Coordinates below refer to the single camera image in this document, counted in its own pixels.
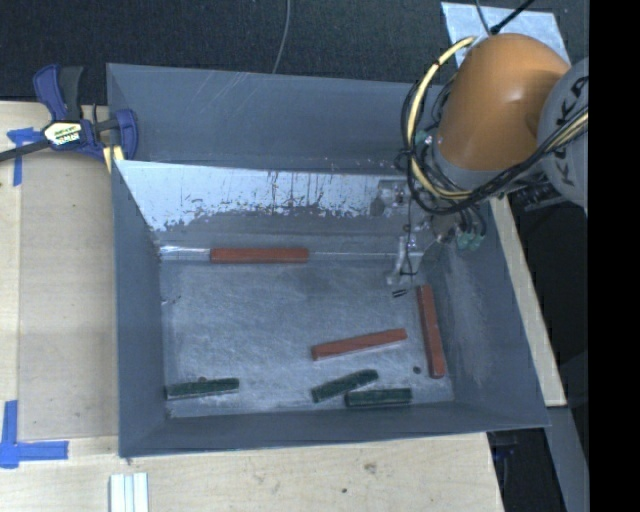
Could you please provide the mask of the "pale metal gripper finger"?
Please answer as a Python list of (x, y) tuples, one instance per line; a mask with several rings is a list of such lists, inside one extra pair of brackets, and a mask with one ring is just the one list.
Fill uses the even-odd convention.
[(420, 250), (412, 235), (399, 238), (398, 253), (391, 272), (386, 276), (389, 286), (408, 285), (417, 277), (420, 268)]
[(381, 180), (377, 184), (376, 195), (370, 203), (370, 215), (378, 217), (390, 215), (407, 205), (407, 185), (401, 180)]

